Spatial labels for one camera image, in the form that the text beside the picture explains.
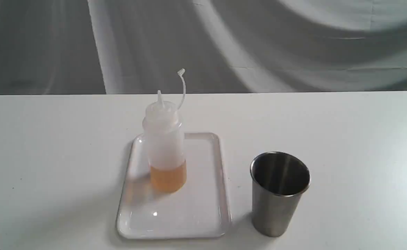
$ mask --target metal cup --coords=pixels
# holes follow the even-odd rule
[[[302,161],[284,152],[258,155],[249,172],[253,179],[253,226],[266,236],[281,236],[310,186],[310,172]]]

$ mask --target white bottle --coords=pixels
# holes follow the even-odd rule
[[[186,94],[184,72],[184,69],[178,71],[183,82],[183,97],[179,106],[176,108],[174,103],[164,101],[158,90],[158,100],[147,106],[142,123],[151,183],[156,190],[166,193],[179,190],[186,182],[185,135],[178,112]]]

